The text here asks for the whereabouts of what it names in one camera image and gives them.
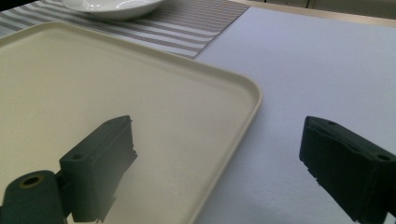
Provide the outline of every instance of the gray stripe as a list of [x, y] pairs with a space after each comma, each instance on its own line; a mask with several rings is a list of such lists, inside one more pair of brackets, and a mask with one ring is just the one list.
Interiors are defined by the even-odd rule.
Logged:
[[118, 32], [125, 32], [125, 33], [130, 34], [130, 35], [138, 35], [138, 36], [143, 37], [143, 38], [160, 39], [160, 40], [165, 41], [165, 42], [169, 42], [169, 43], [173, 43], [173, 44], [179, 44], [181, 46], [186, 46], [186, 47], [189, 47], [189, 48], [201, 49], [207, 43], [207, 42], [205, 42], [203, 44], [194, 44], [194, 43], [185, 42], [185, 41], [182, 41], [182, 40], [175, 40], [174, 38], [170, 38], [170, 37], [166, 37], [166, 36], [157, 36], [157, 35], [151, 35], [151, 34], [142, 33], [142, 32], [135, 32], [135, 31], [131, 31], [131, 30], [125, 29], [125, 28], [120, 28], [120, 27], [117, 27], [117, 26], [108, 26], [106, 24], [103, 24], [102, 22], [87, 21], [85, 19], [76, 18], [74, 16], [59, 14], [59, 13], [54, 12], [53, 10], [46, 10], [46, 9], [44, 9], [42, 7], [35, 7], [33, 5], [26, 5], [26, 6], [28, 8], [30, 8], [30, 9], [36, 11], [36, 15], [40, 16], [40, 17], [45, 17], [45, 16], [43, 14], [38, 14], [39, 12], [49, 13], [52, 16], [58, 16], [60, 18], [63, 18], [63, 20], [65, 20], [67, 18], [69, 20], [75, 20], [75, 21], [79, 21], [79, 22], [87, 22], [89, 24], [95, 24], [95, 25], [98, 25], [100, 27], [111, 28], [112, 30], [115, 30], [115, 31], [118, 31]]
[[[54, 2], [54, 4], [62, 5], [62, 3], [55, 3], [54, 0], [45, 0], [45, 1], [51, 1], [51, 2]], [[154, 23], [154, 22], [160, 22], [160, 23], [163, 23], [164, 26], [166, 26], [166, 27], [177, 26], [177, 25], [174, 25], [174, 24], [171, 24], [171, 23], [166, 23], [166, 22], [162, 22], [162, 21], [154, 21], [154, 20], [151, 20], [150, 15], [148, 15], [148, 16], [146, 16], [146, 17], [140, 19], [140, 21], [149, 21], [150, 24], [152, 24], [152, 23]], [[210, 32], [210, 31], [205, 31], [205, 30], [202, 30], [202, 29], [195, 29], [195, 28], [188, 27], [188, 26], [181, 26], [180, 28], [181, 28], [181, 29], [184, 29], [184, 30], [189, 30], [189, 31], [195, 32], [195, 33], [196, 33], [196, 32], [200, 32], [200, 33], [201, 33], [201, 32], [205, 32], [205, 33], [215, 33], [214, 35], [217, 35], [217, 34], [218, 34], [218, 32]]]
[[162, 5], [164, 7], [187, 7], [189, 10], [190, 8], [201, 8], [201, 9], [206, 9], [206, 10], [213, 10], [214, 7], [219, 7], [219, 8], [226, 8], [227, 10], [232, 10], [232, 11], [237, 11], [241, 10], [242, 8], [248, 8], [248, 6], [235, 3], [235, 2], [230, 2], [230, 1], [165, 1], [164, 4]]
[[181, 56], [181, 57], [193, 59], [193, 58], [195, 58], [195, 56], [197, 56], [198, 52], [194, 56], [185, 55], [185, 54], [181, 54], [181, 53], [174, 53], [174, 54], [177, 54], [178, 56]]
[[[48, 7], [48, 8], [51, 8], [52, 10], [59, 9], [60, 11], [62, 11], [64, 13], [69, 13], [70, 16], [74, 16], [76, 14], [75, 12], [73, 12], [70, 9], [66, 9], [66, 8], [63, 8], [63, 7], [57, 7], [54, 4], [44, 4], [42, 2], [37, 2], [37, 4], [40, 5], [40, 6], [44, 5], [44, 6]], [[174, 28], [171, 28], [171, 27], [169, 27], [169, 29], [161, 29], [161, 27], [165, 27], [165, 28], [167, 28], [167, 27], [159, 25], [161, 27], [157, 28], [156, 24], [153, 24], [151, 26], [151, 25], [149, 25], [149, 23], [139, 24], [136, 21], [134, 21], [134, 22], [128, 22], [128, 21], [117, 22], [115, 24], [121, 24], [121, 25], [127, 27], [128, 29], [129, 29], [129, 27], [133, 27], [133, 28], [144, 29], [144, 30], [153, 31], [153, 32], [165, 33], [165, 34], [168, 34], [168, 35], [176, 35], [178, 37], [184, 37], [184, 38], [188, 38], [188, 39], [192, 39], [192, 40], [196, 40], [196, 41], [206, 41], [207, 42], [207, 41], [210, 41], [213, 38], [213, 35], [204, 35], [204, 37], [198, 36], [198, 35], [200, 35], [202, 33], [202, 31], [198, 31], [200, 33], [189, 32], [189, 31], [183, 32], [183, 30], [174, 29]]]
[[199, 13], [177, 13], [173, 15], [169, 15], [168, 13], [155, 13], [152, 15], [154, 18], [169, 18], [169, 19], [179, 19], [183, 21], [190, 21], [197, 24], [208, 25], [211, 27], [216, 27], [216, 29], [221, 29], [225, 24], [229, 23], [230, 20], [212, 20], [213, 18], [208, 18], [207, 15], [199, 14]]
[[[57, 8], [66, 9], [66, 7], [60, 6], [60, 5], [56, 4], [56, 3], [51, 3], [49, 1], [45, 1], [45, 2], [46, 3], [43, 3], [43, 4], [51, 5], [51, 6], [57, 7]], [[87, 16], [85, 16], [85, 15], [80, 15], [80, 14], [71, 13], [71, 12], [69, 14], [73, 15], [73, 16], [76, 16], [76, 17], [81, 17], [81, 18], [87, 19]], [[192, 35], [192, 36], [201, 37], [201, 38], [212, 38], [213, 37], [213, 35], [204, 35], [204, 34], [190, 32], [190, 31], [186, 31], [186, 30], [182, 30], [182, 29], [175, 29], [175, 28], [171, 28], [171, 27], [161, 26], [161, 25], [157, 25], [157, 24], [148, 24], [148, 23], [142, 22], [141, 20], [123, 22], [123, 25], [124, 25], [123, 27], [128, 27], [128, 28], [131, 27], [131, 26], [128, 26], [128, 23], [139, 24], [139, 25], [144, 25], [144, 26], [150, 26], [150, 27], [154, 27], [154, 28], [157, 28], [157, 29], [162, 29], [162, 30], [175, 32], [175, 33], [181, 33], [183, 35]]]
[[209, 31], [205, 31], [205, 30], [198, 30], [198, 29], [194, 29], [194, 28], [188, 27], [188, 26], [179, 26], [179, 25], [174, 25], [171, 23], [166, 23], [163, 21], [155, 21], [155, 20], [151, 20], [150, 18], [146, 18], [146, 19], [142, 18], [142, 19], [140, 19], [140, 21], [146, 22], [148, 24], [159, 24], [159, 25], [166, 26], [166, 27], [172, 27], [175, 29], [183, 29], [183, 30], [200, 33], [200, 34], [205, 34], [205, 35], [218, 35], [219, 34], [219, 32], [209, 32]]
[[0, 25], [1, 25], [1, 26], [4, 26], [4, 27], [6, 27], [6, 28], [8, 28], [8, 29], [10, 29], [10, 30], [14, 30], [14, 31], [19, 31], [19, 30], [21, 30], [20, 27], [17, 27], [17, 26], [14, 26], [14, 25], [11, 25], [11, 24], [2, 22], [2, 21], [0, 21]]
[[[74, 16], [74, 17], [81, 18], [81, 19], [84, 19], [84, 20], [87, 20], [87, 21], [99, 21], [99, 20], [91, 18], [91, 17], [84, 17], [84, 16], [80, 16], [80, 15], [74, 15], [72, 13], [63, 12], [61, 10], [53, 9], [51, 7], [39, 6], [37, 4], [37, 2], [34, 2], [32, 4], [32, 6], [46, 8], [48, 10], [51, 10], [51, 11], [54, 11], [54, 12], [58, 12], [60, 14]], [[201, 44], [201, 45], [203, 45], [203, 44], [207, 43], [207, 41], [199, 41], [199, 40], [189, 39], [189, 38], [186, 38], [186, 37], [180, 37], [180, 36], [177, 36], [177, 35], [169, 35], [169, 34], [165, 34], [165, 33], [145, 30], [145, 29], [136, 28], [136, 27], [131, 27], [131, 26], [127, 26], [127, 25], [124, 25], [124, 24], [121, 24], [121, 23], [115, 23], [115, 22], [111, 22], [111, 21], [99, 21], [99, 22], [101, 22], [102, 24], [110, 25], [112, 27], [120, 27], [120, 28], [124, 28], [124, 29], [127, 29], [127, 30], [136, 31], [136, 32], [145, 33], [145, 34], [150, 34], [150, 35], [164, 36], [164, 37], [173, 38], [173, 39], [176, 39], [176, 40], [189, 42], [189, 43], [192, 43], [192, 44]]]
[[22, 17], [27, 17], [27, 18], [29, 18], [29, 19], [31, 19], [31, 20], [34, 20], [34, 21], [41, 21], [41, 22], [48, 22], [48, 21], [50, 21], [50, 20], [46, 20], [46, 19], [43, 19], [43, 18], [39, 18], [39, 17], [34, 16], [34, 15], [21, 13], [21, 12], [15, 10], [15, 8], [12, 8], [10, 11], [12, 11], [12, 13], [14, 13], [14, 14], [16, 14], [16, 15], [19, 15], [19, 16], [22, 16]]
[[24, 24], [24, 25], [27, 25], [27, 26], [33, 26], [33, 24], [30, 23], [30, 22], [28, 22], [28, 21], [23, 21], [23, 20], [21, 20], [21, 19], [15, 18], [15, 17], [8, 16], [8, 15], [7, 15], [8, 13], [9, 13], [9, 14], [12, 14], [12, 13], [11, 13], [11, 10], [3, 12], [3, 14], [0, 14], [0, 17], [6, 18], [6, 19], [8, 19], [8, 20], [10, 20], [10, 21], [15, 21], [15, 22], [17, 22], [17, 23]]
[[199, 13], [206, 13], [206, 14], [216, 13], [217, 17], [228, 19], [231, 18], [232, 16], [237, 16], [248, 9], [248, 6], [232, 9], [220, 5], [216, 5], [214, 7], [208, 7], [207, 4], [203, 4], [203, 5], [198, 5], [198, 4], [199, 2], [196, 1], [192, 6], [186, 6], [187, 4], [181, 4], [181, 6], [163, 5], [159, 7], [158, 10], [174, 11], [177, 13], [178, 9], [185, 7], [188, 9], [188, 11], [196, 11]]
[[[23, 10], [26, 10], [26, 11], [29, 11], [29, 12], [34, 12], [32, 9], [30, 9], [30, 8], [28, 8], [26, 6], [22, 6], [21, 8]], [[154, 44], [158, 44], [158, 45], [165, 45], [165, 46], [169, 46], [169, 47], [173, 47], [173, 48], [186, 49], [186, 50], [197, 51], [197, 52], [199, 50], [201, 50], [201, 48], [187, 47], [187, 46], [183, 46], [183, 45], [179, 45], [179, 44], [175, 44], [175, 43], [171, 43], [171, 42], [163, 41], [163, 40], [159, 40], [159, 39], [147, 38], [147, 37], [142, 37], [142, 36], [139, 36], [139, 35], [128, 34], [128, 33], [123, 32], [123, 31], [113, 30], [111, 28], [102, 27], [102, 26], [96, 25], [96, 24], [89, 24], [87, 22], [76, 21], [76, 20], [68, 19], [68, 18], [62, 18], [62, 17], [59, 17], [59, 16], [55, 16], [55, 15], [49, 14], [47, 12], [41, 12], [40, 11], [39, 14], [47, 16], [47, 17], [51, 17], [51, 18], [54, 18], [54, 19], [57, 19], [57, 20], [60, 20], [60, 21], [68, 21], [68, 22], [71, 22], [71, 23], [74, 23], [74, 24], [77, 24], [77, 25], [80, 25], [80, 26], [91, 27], [91, 28], [94, 28], [94, 29], [99, 30], [99, 31], [106, 31], [106, 32], [112, 33], [112, 34], [124, 35], [124, 36], [131, 37], [133, 39], [147, 41], [149, 43], [154, 43]]]
[[6, 36], [6, 35], [8, 35], [8, 32], [6, 32], [5, 30], [1, 30], [0, 29], [0, 38], [3, 37], [3, 36]]
[[161, 22], [166, 22], [166, 23], [171, 23], [174, 25], [178, 25], [178, 26], [188, 26], [190, 28], [194, 28], [194, 29], [199, 29], [199, 30], [204, 30], [204, 31], [208, 31], [208, 32], [213, 32], [213, 33], [218, 33], [221, 31], [221, 29], [218, 28], [218, 26], [214, 27], [214, 26], [209, 26], [206, 25], [204, 23], [197, 23], [194, 21], [185, 21], [185, 20], [180, 20], [177, 18], [168, 18], [166, 16], [159, 16], [159, 17], [150, 17], [147, 18], [148, 20], [154, 20], [154, 21], [161, 21]]
[[123, 35], [115, 35], [115, 34], [110, 34], [110, 35], [115, 36], [119, 39], [127, 40], [128, 42], [134, 42], [136, 44], [140, 44], [140, 45], [147, 46], [150, 48], [155, 48], [155, 49], [162, 50], [162, 51], [167, 51], [170, 53], [183, 54], [183, 55], [187, 55], [189, 57], [194, 57], [198, 53], [196, 51], [190, 51], [190, 50], [185, 50], [185, 49], [176, 49], [176, 48], [168, 47], [165, 45], [157, 45], [157, 44], [152, 44], [152, 43], [142, 41], [142, 40], [131, 39], [131, 38], [123, 36]]

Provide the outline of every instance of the tray rim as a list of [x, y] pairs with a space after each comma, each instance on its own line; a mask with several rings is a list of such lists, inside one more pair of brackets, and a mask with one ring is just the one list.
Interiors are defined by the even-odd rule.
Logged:
[[212, 76], [216, 78], [220, 77], [228, 77], [232, 76], [233, 78], [236, 78], [238, 80], [246, 82], [248, 85], [252, 87], [252, 89], [249, 89], [250, 93], [253, 93], [255, 96], [255, 105], [250, 110], [250, 114], [247, 117], [247, 121], [245, 122], [245, 125], [240, 129], [239, 134], [235, 137], [235, 139], [232, 142], [232, 145], [229, 147], [228, 153], [224, 156], [223, 162], [219, 165], [219, 169], [216, 171], [216, 174], [213, 176], [213, 179], [211, 180], [209, 186], [207, 187], [207, 190], [204, 193], [204, 196], [202, 199], [198, 202], [196, 205], [194, 212], [191, 213], [191, 217], [189, 218], [188, 223], [192, 224], [198, 218], [200, 213], [202, 212], [203, 208], [205, 207], [205, 204], [207, 200], [209, 199], [211, 193], [213, 192], [213, 189], [216, 187], [216, 185], [219, 182], [219, 179], [221, 178], [222, 174], [224, 173], [225, 169], [228, 166], [229, 161], [233, 157], [233, 154], [235, 151], [238, 149], [239, 144], [241, 143], [243, 137], [245, 136], [249, 126], [251, 125], [252, 121], [256, 117], [261, 105], [262, 105], [262, 100], [263, 100], [263, 94], [262, 94], [262, 89], [260, 86], [250, 79], [249, 77], [237, 74], [233, 71], [223, 69], [223, 68], [218, 68], [213, 65], [201, 63], [198, 61], [195, 61], [194, 59], [189, 59], [182, 57], [180, 55], [176, 55], [173, 53], [169, 53], [166, 51], [161, 51], [157, 50], [155, 48], [147, 47], [141, 44], [137, 44], [134, 42], [130, 42], [121, 38], [118, 38], [113, 35], [108, 35], [108, 34], [103, 34], [100, 32], [96, 32], [93, 30], [89, 30], [80, 26], [76, 25], [71, 25], [66, 22], [60, 22], [60, 21], [50, 21], [50, 22], [44, 22], [40, 23], [34, 26], [31, 26], [29, 28], [20, 30], [16, 33], [6, 35], [0, 38], [0, 48], [2, 48], [4, 45], [6, 45], [9, 42], [15, 42], [16, 40], [14, 38], [18, 39], [24, 39], [28, 35], [35, 35], [39, 34], [41, 32], [46, 32], [51, 29], [64, 29], [66, 31], [71, 31], [71, 32], [79, 32], [81, 35], [88, 35], [89, 37], [95, 37], [100, 39], [101, 41], [106, 41], [110, 42], [110, 44], [113, 45], [122, 45], [123, 47], [128, 48], [128, 50], [136, 50], [138, 49], [139, 51], [145, 51], [145, 54], [148, 54], [149, 56], [153, 58], [161, 58], [162, 60], [168, 62], [168, 63], [177, 63], [179, 65], [185, 66], [185, 67], [192, 67], [192, 66], [197, 66], [200, 68], [200, 71], [202, 70], [212, 70], [215, 73], [214, 74], [209, 74], [205, 73], [207, 76]]

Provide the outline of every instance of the white tray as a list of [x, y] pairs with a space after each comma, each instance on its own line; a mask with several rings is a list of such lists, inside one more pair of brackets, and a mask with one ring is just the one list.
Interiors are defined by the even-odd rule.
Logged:
[[1, 197], [131, 115], [138, 158], [106, 224], [192, 223], [262, 102], [246, 77], [62, 23], [0, 39], [0, 58]]

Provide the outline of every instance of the striped placemat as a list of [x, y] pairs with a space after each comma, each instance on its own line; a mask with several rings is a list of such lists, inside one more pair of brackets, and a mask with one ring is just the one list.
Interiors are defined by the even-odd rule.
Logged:
[[247, 9], [228, 0], [166, 0], [142, 19], [114, 22], [70, 10], [62, 0], [41, 0], [0, 12], [0, 35], [42, 22], [66, 21], [193, 58]]

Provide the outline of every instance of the white tablecloth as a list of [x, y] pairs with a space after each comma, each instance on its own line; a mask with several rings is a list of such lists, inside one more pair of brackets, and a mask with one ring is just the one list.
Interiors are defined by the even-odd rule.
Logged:
[[396, 29], [250, 8], [196, 60], [251, 77], [264, 94], [198, 223], [353, 223], [299, 160], [304, 118], [395, 154]]

